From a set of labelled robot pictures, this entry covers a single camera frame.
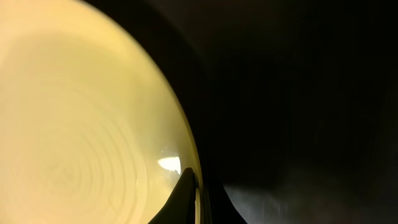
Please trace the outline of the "yellow round plate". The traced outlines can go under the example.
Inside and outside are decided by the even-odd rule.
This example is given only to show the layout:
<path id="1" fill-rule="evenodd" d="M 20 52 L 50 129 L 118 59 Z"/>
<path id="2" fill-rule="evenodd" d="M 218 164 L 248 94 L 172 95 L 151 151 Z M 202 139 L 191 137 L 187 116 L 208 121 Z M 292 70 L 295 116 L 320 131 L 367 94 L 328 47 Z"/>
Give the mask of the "yellow round plate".
<path id="1" fill-rule="evenodd" d="M 1 222 L 148 223 L 192 132 L 155 62 L 83 1 L 1 0 Z"/>

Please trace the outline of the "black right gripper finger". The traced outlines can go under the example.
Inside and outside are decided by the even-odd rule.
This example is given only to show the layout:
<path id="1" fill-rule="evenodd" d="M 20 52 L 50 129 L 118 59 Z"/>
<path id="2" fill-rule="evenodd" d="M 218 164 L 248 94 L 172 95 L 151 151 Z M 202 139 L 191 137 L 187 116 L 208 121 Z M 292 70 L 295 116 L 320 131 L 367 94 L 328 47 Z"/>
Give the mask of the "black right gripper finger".
<path id="1" fill-rule="evenodd" d="M 186 168 L 165 205 L 149 224 L 195 224 L 197 180 L 192 168 Z"/>

